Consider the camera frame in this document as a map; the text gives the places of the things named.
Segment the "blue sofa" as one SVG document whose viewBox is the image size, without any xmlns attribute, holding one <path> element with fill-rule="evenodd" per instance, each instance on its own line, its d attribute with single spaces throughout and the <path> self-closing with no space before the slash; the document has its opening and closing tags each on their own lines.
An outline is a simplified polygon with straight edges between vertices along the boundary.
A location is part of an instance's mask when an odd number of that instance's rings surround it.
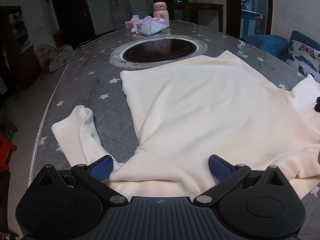
<svg viewBox="0 0 320 240">
<path fill-rule="evenodd" d="M 247 42 L 257 48 L 260 48 L 261 50 L 275 56 L 276 58 L 281 59 L 281 61 L 286 60 L 292 41 L 299 41 L 319 51 L 319 42 L 314 41 L 313 39 L 295 30 L 291 33 L 289 41 L 278 35 L 262 34 L 247 35 L 240 38 L 240 40 Z"/>
</svg>

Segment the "blue white cabinet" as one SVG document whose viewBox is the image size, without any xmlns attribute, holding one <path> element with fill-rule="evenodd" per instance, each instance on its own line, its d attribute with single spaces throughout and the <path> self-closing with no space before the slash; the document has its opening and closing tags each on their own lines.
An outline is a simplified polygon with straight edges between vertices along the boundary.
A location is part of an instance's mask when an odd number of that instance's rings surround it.
<svg viewBox="0 0 320 240">
<path fill-rule="evenodd" d="M 265 34 L 265 17 L 255 11 L 241 10 L 240 37 Z"/>
</svg>

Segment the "dark wooden side table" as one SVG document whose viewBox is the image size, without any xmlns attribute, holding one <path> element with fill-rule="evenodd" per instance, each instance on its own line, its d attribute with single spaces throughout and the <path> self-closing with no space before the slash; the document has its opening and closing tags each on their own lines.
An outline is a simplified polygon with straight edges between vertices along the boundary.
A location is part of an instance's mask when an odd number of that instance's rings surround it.
<svg viewBox="0 0 320 240">
<path fill-rule="evenodd" d="M 223 4 L 187 3 L 183 7 L 186 22 L 223 32 Z"/>
</svg>

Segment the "water dispenser with blue bottle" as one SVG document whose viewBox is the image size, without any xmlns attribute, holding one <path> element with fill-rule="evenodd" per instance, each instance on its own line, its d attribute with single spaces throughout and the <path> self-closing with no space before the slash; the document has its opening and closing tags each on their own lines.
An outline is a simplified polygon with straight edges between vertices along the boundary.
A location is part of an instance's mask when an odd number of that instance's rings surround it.
<svg viewBox="0 0 320 240">
<path fill-rule="evenodd" d="M 123 29 L 122 13 L 118 0 L 109 0 L 110 15 L 114 30 Z"/>
</svg>

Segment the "pink thermos bottle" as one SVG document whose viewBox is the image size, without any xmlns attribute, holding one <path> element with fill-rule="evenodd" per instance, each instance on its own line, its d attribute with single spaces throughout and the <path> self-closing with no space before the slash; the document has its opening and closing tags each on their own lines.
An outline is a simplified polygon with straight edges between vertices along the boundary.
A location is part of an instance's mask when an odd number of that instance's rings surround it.
<svg viewBox="0 0 320 240">
<path fill-rule="evenodd" d="M 152 6 L 153 16 L 162 18 L 165 21 L 167 27 L 170 27 L 169 13 L 167 11 L 167 5 L 165 2 L 156 2 Z"/>
</svg>

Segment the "cream sweatshirt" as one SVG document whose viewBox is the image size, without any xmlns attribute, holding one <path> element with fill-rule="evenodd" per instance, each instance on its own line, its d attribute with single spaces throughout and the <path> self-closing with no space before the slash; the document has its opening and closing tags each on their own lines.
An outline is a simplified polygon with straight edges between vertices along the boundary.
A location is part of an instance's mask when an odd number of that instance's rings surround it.
<svg viewBox="0 0 320 240">
<path fill-rule="evenodd" d="M 103 181 L 126 198 L 195 198 L 217 184 L 217 154 L 254 170 L 276 165 L 299 197 L 319 184 L 319 84 L 274 85 L 229 51 L 120 78 L 139 145 Z"/>
</svg>

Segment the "dark wooden door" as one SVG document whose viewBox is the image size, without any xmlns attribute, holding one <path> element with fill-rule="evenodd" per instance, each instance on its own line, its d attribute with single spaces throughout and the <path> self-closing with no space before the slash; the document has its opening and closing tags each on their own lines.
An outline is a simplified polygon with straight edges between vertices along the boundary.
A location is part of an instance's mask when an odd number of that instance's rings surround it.
<svg viewBox="0 0 320 240">
<path fill-rule="evenodd" d="M 87 0 L 52 0 L 52 5 L 59 31 L 72 47 L 96 37 Z"/>
</svg>

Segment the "pink tissue pack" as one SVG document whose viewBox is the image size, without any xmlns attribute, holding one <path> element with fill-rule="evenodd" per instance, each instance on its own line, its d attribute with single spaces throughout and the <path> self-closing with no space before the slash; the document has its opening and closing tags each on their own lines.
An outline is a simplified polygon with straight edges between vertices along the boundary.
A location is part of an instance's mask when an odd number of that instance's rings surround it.
<svg viewBox="0 0 320 240">
<path fill-rule="evenodd" d="M 146 16 L 140 19 L 139 15 L 133 15 L 131 20 L 125 22 L 125 29 L 134 34 L 151 36 L 167 29 L 167 25 L 160 17 Z"/>
</svg>

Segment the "white refrigerator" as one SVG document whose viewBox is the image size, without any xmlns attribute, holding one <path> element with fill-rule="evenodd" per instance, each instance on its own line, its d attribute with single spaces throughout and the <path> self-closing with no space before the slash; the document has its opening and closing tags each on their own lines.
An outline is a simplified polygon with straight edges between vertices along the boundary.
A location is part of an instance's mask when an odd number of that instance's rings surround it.
<svg viewBox="0 0 320 240">
<path fill-rule="evenodd" d="M 146 0 L 128 0 L 130 14 L 132 16 L 138 15 L 140 19 L 148 16 L 148 7 Z"/>
</svg>

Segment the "pink cartoon folding item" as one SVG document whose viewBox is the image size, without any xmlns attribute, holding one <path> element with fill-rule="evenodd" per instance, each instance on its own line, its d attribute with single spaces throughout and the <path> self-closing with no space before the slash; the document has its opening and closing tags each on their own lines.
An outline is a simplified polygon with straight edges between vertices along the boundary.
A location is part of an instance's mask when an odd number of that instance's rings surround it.
<svg viewBox="0 0 320 240">
<path fill-rule="evenodd" d="M 56 49 L 50 45 L 43 44 L 36 49 L 35 54 L 43 71 L 52 73 L 69 63 L 74 50 L 70 45 Z"/>
</svg>

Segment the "butterfly print pillow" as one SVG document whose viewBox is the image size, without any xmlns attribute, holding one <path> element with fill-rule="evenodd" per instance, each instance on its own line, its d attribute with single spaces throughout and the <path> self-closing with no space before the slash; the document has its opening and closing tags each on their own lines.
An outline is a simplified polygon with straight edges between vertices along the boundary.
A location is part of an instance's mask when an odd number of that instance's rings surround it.
<svg viewBox="0 0 320 240">
<path fill-rule="evenodd" d="M 292 67 L 299 77 L 311 75 L 319 82 L 319 51 L 296 40 L 290 42 L 287 59 L 285 61 Z"/>
</svg>

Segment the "round black induction cooktop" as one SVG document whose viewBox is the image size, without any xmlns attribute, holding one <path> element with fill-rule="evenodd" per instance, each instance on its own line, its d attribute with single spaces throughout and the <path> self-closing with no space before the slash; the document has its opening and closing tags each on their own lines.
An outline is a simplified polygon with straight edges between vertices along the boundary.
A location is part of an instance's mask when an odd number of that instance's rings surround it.
<svg viewBox="0 0 320 240">
<path fill-rule="evenodd" d="M 183 35 L 146 37 L 114 49 L 109 61 L 115 67 L 146 69 L 204 54 L 206 43 Z"/>
</svg>

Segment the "red plastic stool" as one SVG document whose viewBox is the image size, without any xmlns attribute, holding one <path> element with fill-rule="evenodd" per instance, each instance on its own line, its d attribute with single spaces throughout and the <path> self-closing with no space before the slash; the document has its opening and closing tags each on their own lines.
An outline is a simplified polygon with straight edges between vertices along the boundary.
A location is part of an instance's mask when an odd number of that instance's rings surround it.
<svg viewBox="0 0 320 240">
<path fill-rule="evenodd" d="M 8 141 L 5 137 L 0 135 L 0 170 L 1 171 L 10 171 L 9 161 L 12 156 L 12 153 L 17 151 L 17 146 L 12 142 Z"/>
</svg>

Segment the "grey star tablecloth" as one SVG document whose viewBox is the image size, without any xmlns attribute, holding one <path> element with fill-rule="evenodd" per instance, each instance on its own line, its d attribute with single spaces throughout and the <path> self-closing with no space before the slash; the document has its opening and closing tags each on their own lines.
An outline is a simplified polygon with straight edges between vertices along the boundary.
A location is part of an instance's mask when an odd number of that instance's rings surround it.
<svg viewBox="0 0 320 240">
<path fill-rule="evenodd" d="M 199 56 L 218 57 L 229 51 L 274 85 L 291 90 L 304 78 L 278 58 L 226 34 L 206 27 L 174 21 L 155 35 L 183 35 L 207 44 Z M 145 36 L 121 30 L 75 51 L 60 77 L 44 112 L 31 160 L 29 178 L 45 164 L 67 169 L 91 164 L 109 154 L 114 163 L 125 163 L 139 142 L 120 78 L 127 69 L 109 61 L 112 51 Z"/>
</svg>

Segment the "black flat bar on table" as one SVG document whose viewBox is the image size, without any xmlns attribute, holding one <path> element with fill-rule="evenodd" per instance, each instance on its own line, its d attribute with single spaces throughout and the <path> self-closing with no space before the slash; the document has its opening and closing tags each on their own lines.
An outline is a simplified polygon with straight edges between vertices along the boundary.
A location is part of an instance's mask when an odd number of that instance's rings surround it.
<svg viewBox="0 0 320 240">
<path fill-rule="evenodd" d="M 89 46 L 90 44 L 93 44 L 95 42 L 98 42 L 98 41 L 100 41 L 100 40 L 102 40 L 104 38 L 105 38 L 104 36 L 97 36 L 93 40 L 89 40 L 89 41 L 86 41 L 86 42 L 83 42 L 83 43 L 79 44 L 78 48 L 84 48 L 84 47 Z"/>
</svg>

